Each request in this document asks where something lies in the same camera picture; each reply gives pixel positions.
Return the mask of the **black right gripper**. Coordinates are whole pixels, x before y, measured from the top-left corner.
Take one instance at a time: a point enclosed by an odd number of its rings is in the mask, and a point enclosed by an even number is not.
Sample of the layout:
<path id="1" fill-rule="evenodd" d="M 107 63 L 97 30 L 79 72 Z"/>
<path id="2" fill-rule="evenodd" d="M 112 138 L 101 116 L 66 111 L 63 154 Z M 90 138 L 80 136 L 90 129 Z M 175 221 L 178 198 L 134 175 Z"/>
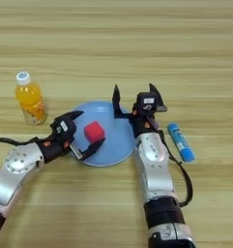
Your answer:
<path id="1" fill-rule="evenodd" d="M 157 112 L 167 111 L 167 106 L 164 104 L 159 90 L 153 83 L 149 84 L 150 91 L 157 95 Z M 155 120 L 153 114 L 142 114 L 137 111 L 136 108 L 132 109 L 132 113 L 124 113 L 120 108 L 120 91 L 118 85 L 114 86 L 113 96 L 112 96 L 112 105 L 114 109 L 115 118 L 126 118 L 130 119 L 132 126 L 133 134 L 137 138 L 142 134 L 147 133 L 159 133 L 159 125 Z"/>

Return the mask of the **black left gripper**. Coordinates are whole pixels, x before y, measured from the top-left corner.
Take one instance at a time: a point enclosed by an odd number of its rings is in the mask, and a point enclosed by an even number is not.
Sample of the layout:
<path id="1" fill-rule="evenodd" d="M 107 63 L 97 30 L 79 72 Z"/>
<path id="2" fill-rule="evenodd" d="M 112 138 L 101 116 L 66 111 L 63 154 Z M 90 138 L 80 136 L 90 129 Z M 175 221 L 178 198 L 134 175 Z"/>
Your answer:
<path id="1" fill-rule="evenodd" d="M 74 121 L 82 113 L 82 110 L 67 112 L 65 119 Z M 98 139 L 91 143 L 86 150 L 80 152 L 77 148 L 72 148 L 73 140 L 73 132 L 71 131 L 60 133 L 52 132 L 49 137 L 40 142 L 40 150 L 44 156 L 44 162 L 46 164 L 50 163 L 69 152 L 72 152 L 78 160 L 84 161 L 95 154 L 105 141 L 105 139 Z"/>

